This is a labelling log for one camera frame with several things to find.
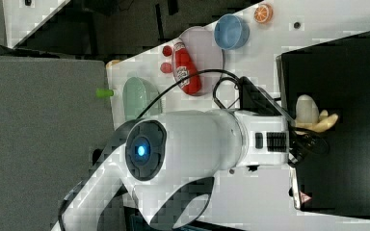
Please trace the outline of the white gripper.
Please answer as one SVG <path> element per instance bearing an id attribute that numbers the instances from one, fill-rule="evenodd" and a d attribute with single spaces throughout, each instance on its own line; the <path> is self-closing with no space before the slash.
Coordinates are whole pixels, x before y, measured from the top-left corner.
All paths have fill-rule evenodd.
<path id="1" fill-rule="evenodd" d="M 242 131 L 242 153 L 236 166 L 281 166 L 290 153 L 290 131 L 298 135 L 320 135 L 299 127 L 291 127 L 282 115 L 266 116 L 248 111 L 234 113 Z M 291 148 L 303 154 L 327 155 L 330 146 L 323 138 L 298 136 Z"/>

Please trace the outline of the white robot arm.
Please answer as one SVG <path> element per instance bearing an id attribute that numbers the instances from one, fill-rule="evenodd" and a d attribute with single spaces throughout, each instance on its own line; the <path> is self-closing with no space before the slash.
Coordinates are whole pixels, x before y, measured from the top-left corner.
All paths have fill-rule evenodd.
<path id="1" fill-rule="evenodd" d="M 283 165 L 295 135 L 325 132 L 336 121 L 327 112 L 300 121 L 229 110 L 127 121 L 116 130 L 92 176 L 67 195 L 51 231 L 96 231 L 120 189 L 128 191 L 149 226 L 179 228 L 204 212 L 217 171 Z"/>

